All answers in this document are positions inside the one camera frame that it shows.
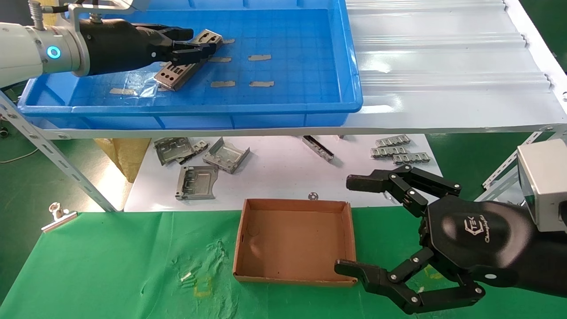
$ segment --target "cable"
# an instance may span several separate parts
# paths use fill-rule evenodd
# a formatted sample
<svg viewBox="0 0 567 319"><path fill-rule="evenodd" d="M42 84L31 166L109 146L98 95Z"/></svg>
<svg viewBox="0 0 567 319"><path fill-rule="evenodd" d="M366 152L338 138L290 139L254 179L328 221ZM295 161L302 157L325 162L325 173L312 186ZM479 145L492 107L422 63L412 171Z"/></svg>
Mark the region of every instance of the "cable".
<svg viewBox="0 0 567 319"><path fill-rule="evenodd" d="M29 153L29 154L26 154L26 155L24 155L24 156L20 156L20 157L16 157L16 158L10 159L10 160L8 160L8 161L0 162L0 164L8 164L8 163L11 163L11 162L15 162L15 161L17 161L17 160L21 160L21 159L24 158L24 157L28 157L28 156L33 155L33 154L34 154L35 152L37 152L38 150L39 150L39 148L36 148L34 151L32 151L32 152Z"/></svg>

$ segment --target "white shelf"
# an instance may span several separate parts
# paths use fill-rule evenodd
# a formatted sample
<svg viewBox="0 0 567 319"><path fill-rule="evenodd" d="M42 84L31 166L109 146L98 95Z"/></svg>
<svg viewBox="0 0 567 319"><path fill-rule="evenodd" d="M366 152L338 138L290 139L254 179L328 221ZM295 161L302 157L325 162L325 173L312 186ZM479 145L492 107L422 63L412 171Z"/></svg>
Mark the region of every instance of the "white shelf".
<svg viewBox="0 0 567 319"><path fill-rule="evenodd" d="M296 137L229 137L225 140L237 148L250 146L251 153L244 165L233 175L218 172L218 180L213 187L215 199L182 202L175 199L180 165L175 162L161 166L155 149L150 147L124 211L236 210L242 209L246 198L307 199L311 192L316 192L320 200L347 201L353 207L398 205L383 194L353 192L345 187L349 174L369 175L375 169L391 170L397 167L391 159L370 158L370 148L376 147L375 140L384 137L388 136L346 136L346 140L339 140L337 136L317 136L325 147L335 153L333 164L325 162ZM424 135L409 137L412 140L407 145L409 151L427 152L433 157ZM204 140L214 143L217 139ZM201 157L202 154L185 165L206 166ZM415 167L441 174L434 158L429 163L415 164Z"/></svg>
<svg viewBox="0 0 567 319"><path fill-rule="evenodd" d="M347 0L364 107L342 127L47 138L560 131L567 77L518 0Z"/></svg>

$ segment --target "stamped metal part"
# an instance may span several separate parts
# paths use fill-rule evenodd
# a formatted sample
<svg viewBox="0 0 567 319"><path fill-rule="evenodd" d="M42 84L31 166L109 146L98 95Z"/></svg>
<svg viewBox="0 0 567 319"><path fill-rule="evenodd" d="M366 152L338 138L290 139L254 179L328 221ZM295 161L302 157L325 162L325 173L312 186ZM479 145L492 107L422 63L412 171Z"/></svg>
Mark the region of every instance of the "stamped metal part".
<svg viewBox="0 0 567 319"><path fill-rule="evenodd" d="M233 87L236 86L236 81L213 81L211 87Z"/></svg>
<svg viewBox="0 0 567 319"><path fill-rule="evenodd" d="M222 44L222 36L218 33L214 33L211 30L204 29L201 33L196 35L190 42L192 44L203 44L203 43L216 43L217 49ZM154 79L162 87L165 87L171 91L177 91L182 87L183 84L187 82L197 72L207 60L202 60L199 63L185 64L185 65L173 65L171 62L166 63L166 65L157 72Z"/></svg>
<svg viewBox="0 0 567 319"><path fill-rule="evenodd" d="M376 140L376 146L379 148L384 148L388 146L399 146L404 144L409 144L412 140L405 134L397 135L392 137L381 138L380 140Z"/></svg>
<svg viewBox="0 0 567 319"><path fill-rule="evenodd" d="M408 153L393 156L394 165L429 163L429 161L431 161L431 158L427 153Z"/></svg>
<svg viewBox="0 0 567 319"><path fill-rule="evenodd" d="M185 164L187 161L189 161L191 158L201 154L204 150L206 150L207 148L209 148L209 143L205 142L204 140L200 140L199 142L197 142L197 144L191 145L191 148L193 149L193 153L189 154L183 158L176 158L175 160L183 165Z"/></svg>
<svg viewBox="0 0 567 319"><path fill-rule="evenodd" d="M272 58L271 54L255 54L253 56L248 56L249 61L266 61Z"/></svg>
<svg viewBox="0 0 567 319"><path fill-rule="evenodd" d="M227 63L232 61L231 57L210 57L209 58L209 62L221 62L221 63Z"/></svg>
<svg viewBox="0 0 567 319"><path fill-rule="evenodd" d="M333 152L328 150L326 147L323 146L318 140L316 140L311 135L304 135L301 137L301 140L309 146L317 155L321 156L322 159L326 160L327 162L331 162L335 155Z"/></svg>
<svg viewBox="0 0 567 319"><path fill-rule="evenodd" d="M249 153L250 148L239 150L233 144L225 142L221 137L203 156L203 161L232 174Z"/></svg>
<svg viewBox="0 0 567 319"><path fill-rule="evenodd" d="M252 81L250 82L252 87L271 87L274 86L274 81Z"/></svg>
<svg viewBox="0 0 567 319"><path fill-rule="evenodd" d="M176 158L184 158L193 154L191 142L186 137L166 137L154 142L159 162L163 165Z"/></svg>
<svg viewBox="0 0 567 319"><path fill-rule="evenodd" d="M392 157L398 154L407 154L408 151L405 150L402 146L393 146L389 148L371 148L370 149L370 157L372 158L384 158L384 157Z"/></svg>
<svg viewBox="0 0 567 319"><path fill-rule="evenodd" d="M113 87L110 89L110 94L136 95L136 91L133 89L119 89L117 87Z"/></svg>
<svg viewBox="0 0 567 319"><path fill-rule="evenodd" d="M183 166L179 173L177 200L214 199L213 185L217 181L216 166Z"/></svg>

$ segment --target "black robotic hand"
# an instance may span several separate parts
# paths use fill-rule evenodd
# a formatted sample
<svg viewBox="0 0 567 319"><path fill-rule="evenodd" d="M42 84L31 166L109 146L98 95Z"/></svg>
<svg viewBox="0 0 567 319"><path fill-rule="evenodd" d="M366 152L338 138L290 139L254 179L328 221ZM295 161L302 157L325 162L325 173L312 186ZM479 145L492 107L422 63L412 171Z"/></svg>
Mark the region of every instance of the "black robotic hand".
<svg viewBox="0 0 567 319"><path fill-rule="evenodd" d="M419 227L422 249L392 271L338 260L335 272L358 278L367 292L390 298L405 313L467 307L485 295L476 283L518 287L567 297L567 234L540 233L527 208L460 199L460 186L405 165L350 175L354 191L385 192L401 202ZM428 205L415 190L440 197ZM458 287L416 293L405 282L427 264Z"/></svg>
<svg viewBox="0 0 567 319"><path fill-rule="evenodd" d="M161 24L133 24L122 19L101 23L81 20L80 31L87 44L90 68L87 75L123 72L157 61L174 65L198 63L213 55L215 44L190 44L192 29Z"/></svg>

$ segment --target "metal shelf frame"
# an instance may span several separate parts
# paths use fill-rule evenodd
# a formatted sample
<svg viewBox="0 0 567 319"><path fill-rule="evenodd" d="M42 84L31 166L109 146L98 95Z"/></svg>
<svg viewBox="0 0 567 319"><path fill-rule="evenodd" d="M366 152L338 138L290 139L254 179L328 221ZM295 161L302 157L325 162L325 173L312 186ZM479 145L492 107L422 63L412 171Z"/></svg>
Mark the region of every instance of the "metal shelf frame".
<svg viewBox="0 0 567 319"><path fill-rule="evenodd" d="M0 92L10 121L105 211L116 208L50 140L179 136L373 135L567 131L567 76L519 0L347 0L365 103L341 127L226 131L57 129L27 119ZM487 180L514 164L512 154ZM479 199L498 196L515 170Z"/></svg>

